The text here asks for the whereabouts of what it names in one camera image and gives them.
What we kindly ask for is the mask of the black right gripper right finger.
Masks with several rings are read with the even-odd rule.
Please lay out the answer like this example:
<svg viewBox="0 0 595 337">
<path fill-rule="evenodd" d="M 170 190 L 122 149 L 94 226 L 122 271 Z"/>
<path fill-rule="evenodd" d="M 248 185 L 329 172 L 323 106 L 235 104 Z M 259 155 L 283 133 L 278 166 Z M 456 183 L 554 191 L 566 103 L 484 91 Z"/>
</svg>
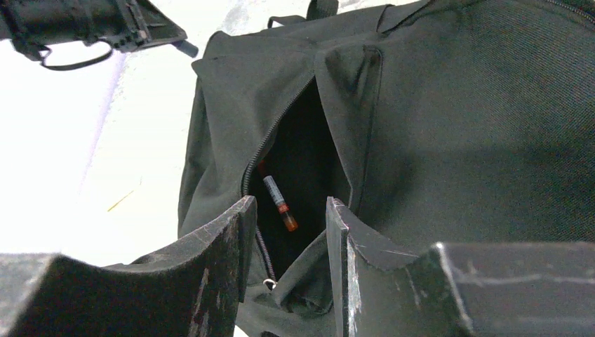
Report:
<svg viewBox="0 0 595 337">
<path fill-rule="evenodd" d="M 593 336 L 592 243 L 406 252 L 326 202 L 337 336 Z"/>
</svg>

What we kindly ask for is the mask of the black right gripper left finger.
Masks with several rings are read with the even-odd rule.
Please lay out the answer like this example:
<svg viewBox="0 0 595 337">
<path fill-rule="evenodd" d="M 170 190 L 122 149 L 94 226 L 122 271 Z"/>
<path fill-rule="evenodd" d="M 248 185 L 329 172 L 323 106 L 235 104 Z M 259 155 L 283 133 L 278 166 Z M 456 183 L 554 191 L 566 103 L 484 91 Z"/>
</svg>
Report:
<svg viewBox="0 0 595 337">
<path fill-rule="evenodd" d="M 243 197 L 128 265 L 4 253 L 1 335 L 232 336 L 256 222 L 255 198 Z"/>
</svg>

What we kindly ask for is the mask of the black student backpack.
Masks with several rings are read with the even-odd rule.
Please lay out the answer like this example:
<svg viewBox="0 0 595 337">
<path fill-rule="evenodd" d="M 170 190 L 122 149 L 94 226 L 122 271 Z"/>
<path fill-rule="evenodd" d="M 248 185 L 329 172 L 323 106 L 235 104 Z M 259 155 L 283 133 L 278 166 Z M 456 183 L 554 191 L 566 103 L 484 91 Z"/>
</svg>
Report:
<svg viewBox="0 0 595 337">
<path fill-rule="evenodd" d="M 593 1 L 416 1 L 309 16 L 216 32 L 192 67 L 178 234 L 256 198 L 236 319 L 249 336 L 335 335 L 328 197 L 409 253 L 594 240 Z"/>
</svg>

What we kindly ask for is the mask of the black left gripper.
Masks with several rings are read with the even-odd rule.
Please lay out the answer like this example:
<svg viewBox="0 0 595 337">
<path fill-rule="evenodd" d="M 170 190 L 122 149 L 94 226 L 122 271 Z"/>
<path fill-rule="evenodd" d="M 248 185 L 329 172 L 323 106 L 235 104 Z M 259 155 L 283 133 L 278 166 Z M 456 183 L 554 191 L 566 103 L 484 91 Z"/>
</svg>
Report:
<svg viewBox="0 0 595 337">
<path fill-rule="evenodd" d="M 1 39 L 33 62 L 45 63 L 51 46 L 80 41 L 85 46 L 105 43 L 109 51 L 133 53 L 172 45 L 194 58 L 198 48 L 187 34 L 151 1 L 2 1 Z"/>
</svg>

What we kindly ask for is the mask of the red orange clear pen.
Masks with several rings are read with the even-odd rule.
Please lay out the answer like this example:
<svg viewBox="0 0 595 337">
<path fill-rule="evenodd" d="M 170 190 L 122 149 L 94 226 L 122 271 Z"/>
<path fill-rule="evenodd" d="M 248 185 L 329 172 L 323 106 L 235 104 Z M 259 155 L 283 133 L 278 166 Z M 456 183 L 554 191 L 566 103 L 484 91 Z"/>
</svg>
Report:
<svg viewBox="0 0 595 337">
<path fill-rule="evenodd" d="M 272 198 L 272 201 L 278 211 L 283 224 L 287 231 L 294 232 L 298 229 L 298 223 L 290 211 L 289 206 L 286 203 L 284 196 L 282 195 L 279 186 L 276 184 L 273 176 L 268 173 L 265 162 L 261 161 L 258 164 L 258 172 L 262 177 L 263 183 Z"/>
</svg>

